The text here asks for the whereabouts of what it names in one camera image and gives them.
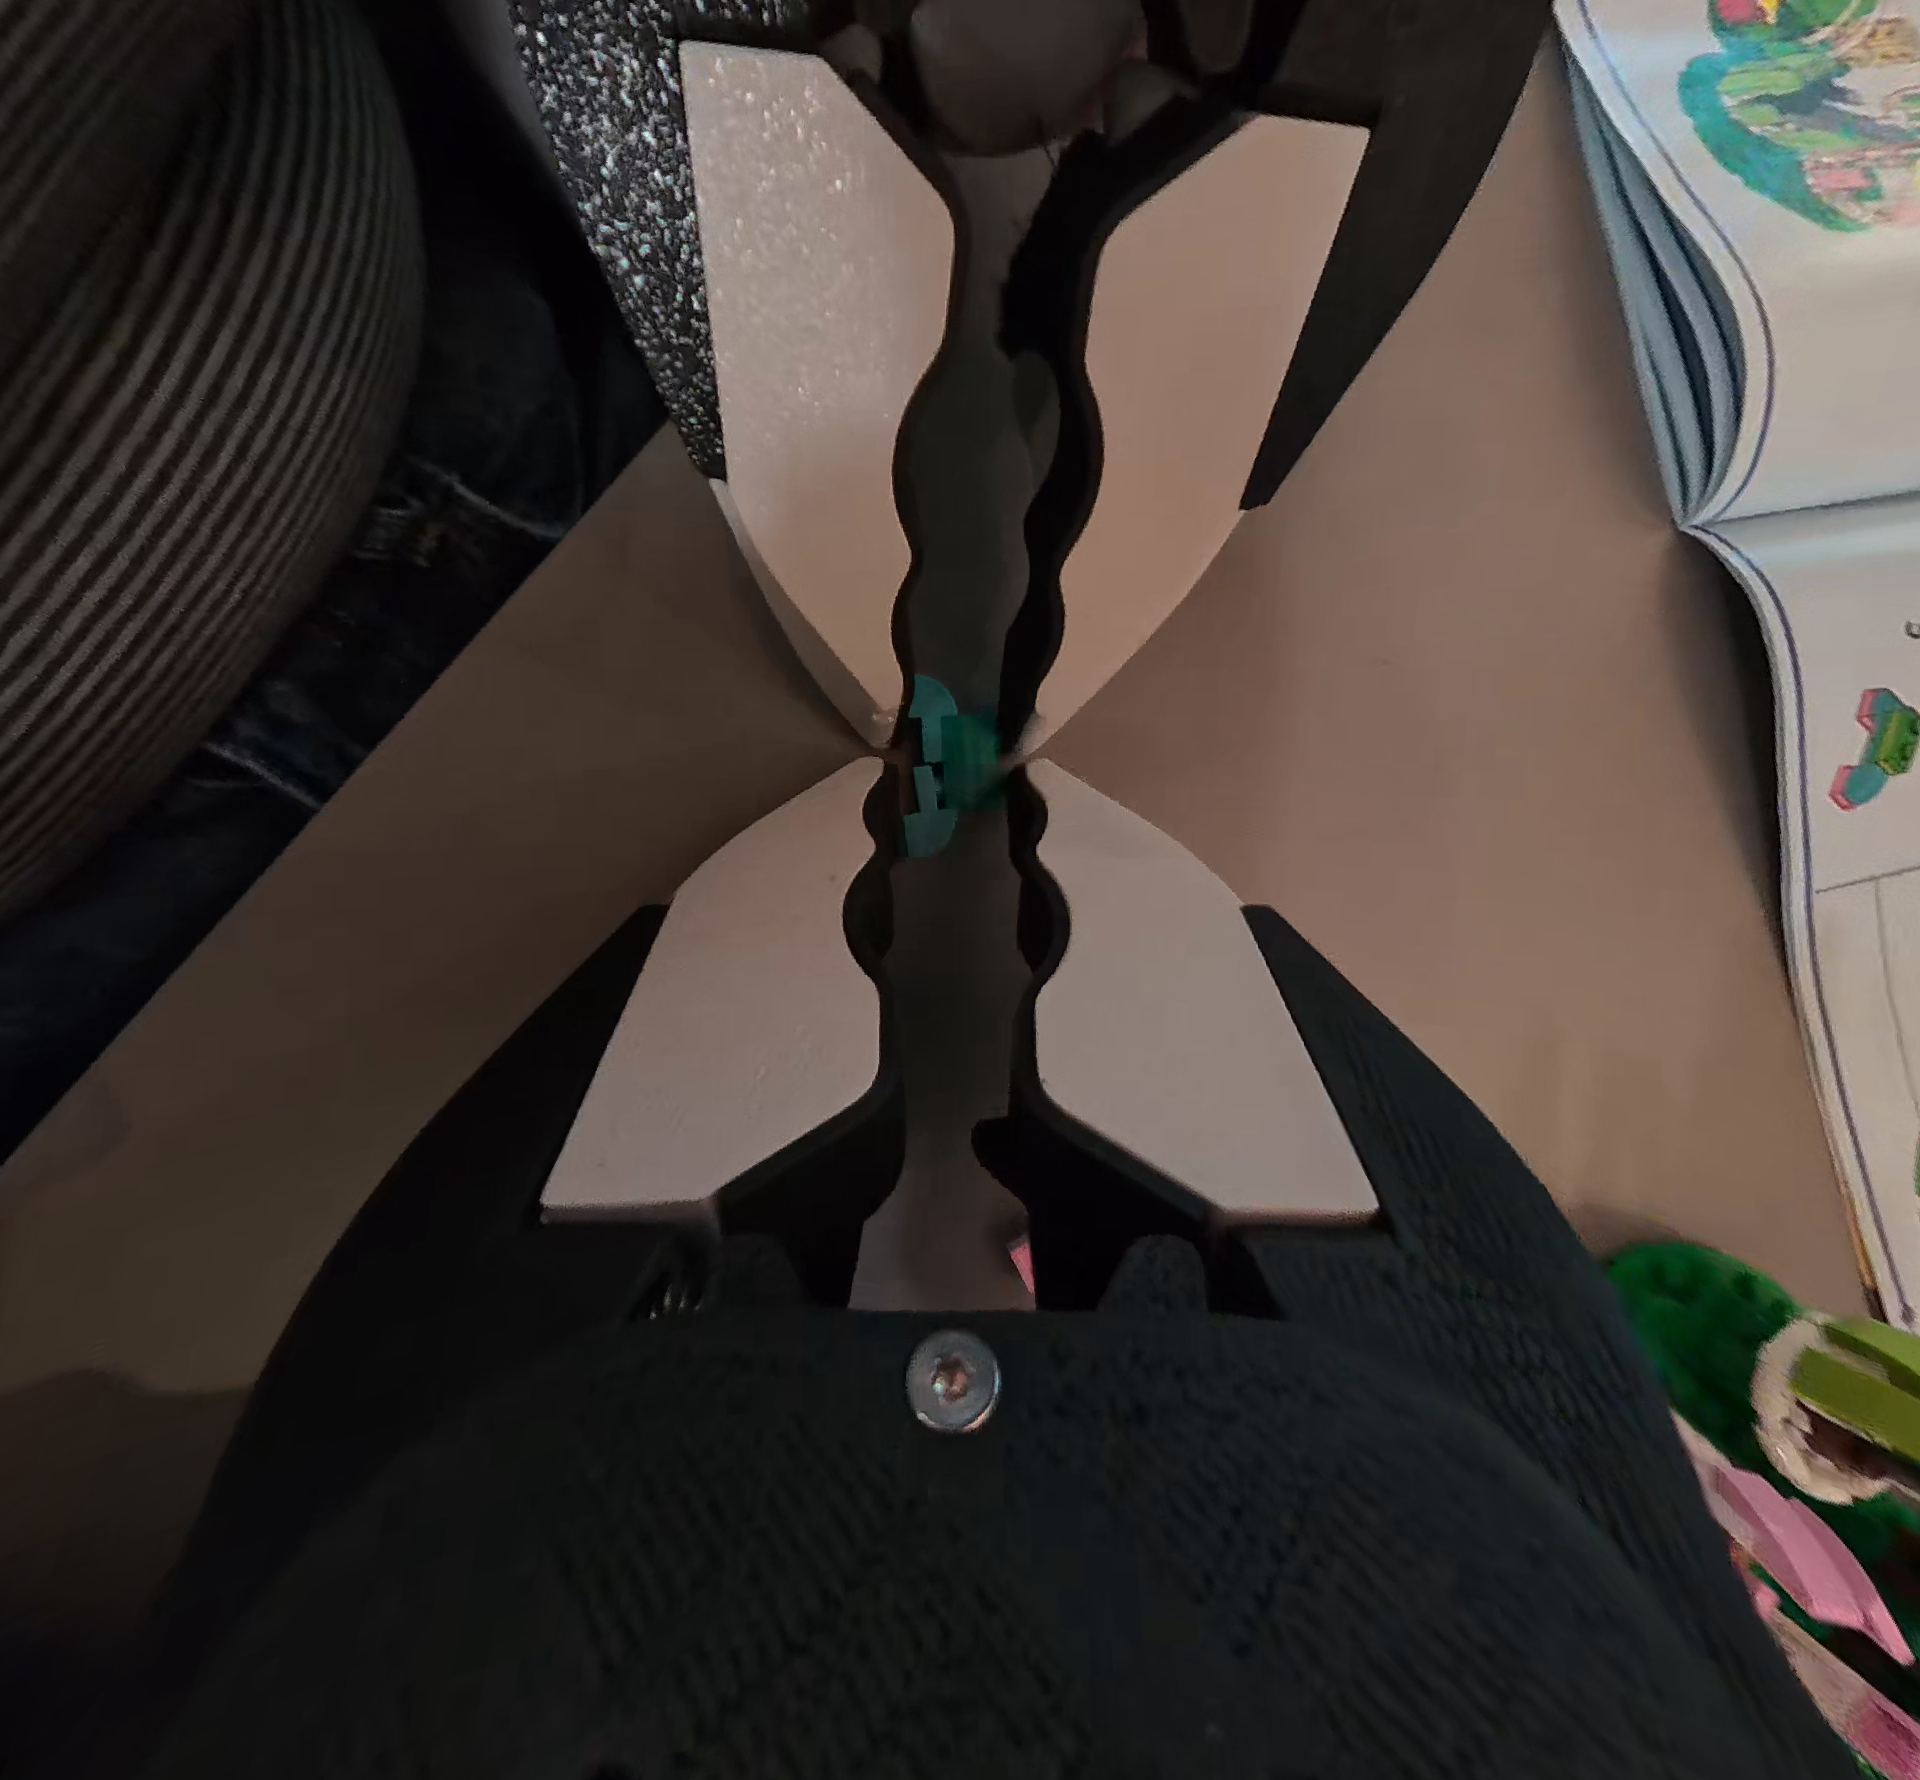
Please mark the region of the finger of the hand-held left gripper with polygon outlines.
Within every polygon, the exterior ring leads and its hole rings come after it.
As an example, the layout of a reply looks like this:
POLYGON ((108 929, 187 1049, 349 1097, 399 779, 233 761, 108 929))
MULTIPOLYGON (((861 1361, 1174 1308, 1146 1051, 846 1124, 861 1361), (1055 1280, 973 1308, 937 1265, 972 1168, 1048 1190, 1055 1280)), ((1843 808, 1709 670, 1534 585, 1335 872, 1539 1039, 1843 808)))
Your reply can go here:
POLYGON ((1000 651, 1004 754, 1039 751, 1230 538, 1365 148, 1357 124, 1237 109, 1069 145, 1000 297, 1000 336, 1058 398, 1000 651))
POLYGON ((909 674, 902 431, 947 349, 955 209, 871 80, 796 50, 679 50, 719 431, 708 484, 806 672, 880 752, 909 674))

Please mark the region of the green brick plant model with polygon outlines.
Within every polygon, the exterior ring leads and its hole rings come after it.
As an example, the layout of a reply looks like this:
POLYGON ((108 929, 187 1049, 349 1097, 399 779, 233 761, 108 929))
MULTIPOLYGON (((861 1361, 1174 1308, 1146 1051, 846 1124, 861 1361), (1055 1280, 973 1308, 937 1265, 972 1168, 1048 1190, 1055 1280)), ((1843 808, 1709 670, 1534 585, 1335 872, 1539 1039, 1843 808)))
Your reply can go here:
POLYGON ((1805 1310, 1706 1247, 1603 1271, 1774 1646, 1859 1768, 1914 1779, 1916 1335, 1805 1310))

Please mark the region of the person's torso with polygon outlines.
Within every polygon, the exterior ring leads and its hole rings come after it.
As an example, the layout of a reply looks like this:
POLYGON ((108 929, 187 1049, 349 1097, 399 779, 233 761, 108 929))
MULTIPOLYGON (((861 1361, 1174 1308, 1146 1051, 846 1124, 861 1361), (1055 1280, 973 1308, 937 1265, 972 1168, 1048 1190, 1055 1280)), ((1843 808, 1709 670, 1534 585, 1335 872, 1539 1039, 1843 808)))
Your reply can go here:
POLYGON ((1 0, 1 895, 180 766, 344 549, 424 247, 355 0, 1 0))

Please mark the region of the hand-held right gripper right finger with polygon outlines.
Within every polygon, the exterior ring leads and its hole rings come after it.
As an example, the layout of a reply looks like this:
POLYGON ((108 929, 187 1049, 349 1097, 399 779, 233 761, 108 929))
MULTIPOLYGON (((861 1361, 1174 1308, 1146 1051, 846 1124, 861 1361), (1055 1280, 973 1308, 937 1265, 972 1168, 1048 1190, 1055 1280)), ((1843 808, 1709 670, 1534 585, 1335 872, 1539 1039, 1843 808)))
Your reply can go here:
POLYGON ((1023 1066, 1069 1144, 1225 1228, 1378 1196, 1234 891, 1075 773, 1026 767, 1023 1066))

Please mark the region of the brick instruction booklet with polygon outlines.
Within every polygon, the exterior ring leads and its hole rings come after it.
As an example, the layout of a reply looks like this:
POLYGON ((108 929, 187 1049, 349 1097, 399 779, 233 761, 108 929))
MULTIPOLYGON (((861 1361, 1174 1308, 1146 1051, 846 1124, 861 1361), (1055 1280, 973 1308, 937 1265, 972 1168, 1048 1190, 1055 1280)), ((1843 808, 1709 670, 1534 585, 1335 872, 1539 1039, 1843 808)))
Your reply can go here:
POLYGON ((1552 12, 1668 504, 1759 625, 1791 991, 1914 1332, 1917 0, 1552 12))

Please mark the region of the person's legs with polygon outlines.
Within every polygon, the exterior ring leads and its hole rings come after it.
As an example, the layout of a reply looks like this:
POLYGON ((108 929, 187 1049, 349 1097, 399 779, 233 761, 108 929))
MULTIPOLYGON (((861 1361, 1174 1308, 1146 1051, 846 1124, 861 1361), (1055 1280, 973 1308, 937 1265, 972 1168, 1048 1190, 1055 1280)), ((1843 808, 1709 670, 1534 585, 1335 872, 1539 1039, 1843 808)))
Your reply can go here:
POLYGON ((417 384, 347 552, 180 767, 4 928, 4 1156, 663 422, 573 232, 470 213, 431 234, 417 384))

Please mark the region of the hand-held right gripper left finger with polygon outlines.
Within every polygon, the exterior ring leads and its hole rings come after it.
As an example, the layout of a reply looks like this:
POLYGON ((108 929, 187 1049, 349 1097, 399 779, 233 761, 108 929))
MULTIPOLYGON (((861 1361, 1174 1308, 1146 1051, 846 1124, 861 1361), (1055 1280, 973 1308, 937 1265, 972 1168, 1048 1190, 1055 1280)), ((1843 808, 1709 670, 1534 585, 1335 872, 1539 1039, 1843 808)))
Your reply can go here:
POLYGON ((891 775, 855 759, 670 900, 542 1190, 547 1223, 716 1224, 881 1083, 891 775))

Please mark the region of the teal green brick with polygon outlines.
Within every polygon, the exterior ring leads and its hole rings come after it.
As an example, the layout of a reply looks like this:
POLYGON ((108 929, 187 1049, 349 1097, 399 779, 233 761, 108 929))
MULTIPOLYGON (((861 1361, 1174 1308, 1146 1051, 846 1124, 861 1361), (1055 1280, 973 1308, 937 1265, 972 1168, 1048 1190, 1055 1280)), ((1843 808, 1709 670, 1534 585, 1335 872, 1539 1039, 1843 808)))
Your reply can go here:
POLYGON ((915 731, 916 817, 980 813, 998 805, 1003 769, 990 718, 962 712, 943 683, 915 674, 906 719, 915 731))

